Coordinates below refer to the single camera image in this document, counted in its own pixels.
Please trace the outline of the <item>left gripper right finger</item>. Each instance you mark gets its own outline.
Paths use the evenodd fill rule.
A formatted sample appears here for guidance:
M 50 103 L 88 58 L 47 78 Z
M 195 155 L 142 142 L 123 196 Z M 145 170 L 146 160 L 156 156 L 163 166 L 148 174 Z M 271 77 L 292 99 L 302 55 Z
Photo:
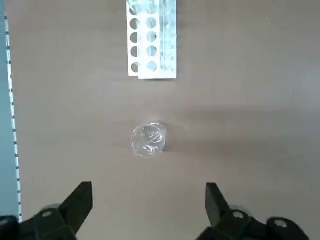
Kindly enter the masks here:
M 240 209 L 232 209 L 218 185 L 206 183 L 205 210 L 210 222 L 198 240 L 308 240 L 295 222 L 283 217 L 271 217 L 266 223 Z

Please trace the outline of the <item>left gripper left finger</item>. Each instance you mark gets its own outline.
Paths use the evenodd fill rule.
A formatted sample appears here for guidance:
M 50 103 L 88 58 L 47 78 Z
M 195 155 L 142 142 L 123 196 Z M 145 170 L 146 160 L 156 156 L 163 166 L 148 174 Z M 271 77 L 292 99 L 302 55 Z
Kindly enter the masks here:
M 77 233 L 93 208 L 90 181 L 78 187 L 58 206 L 43 209 L 26 221 L 13 215 L 0 217 L 2 240 L 76 240 Z

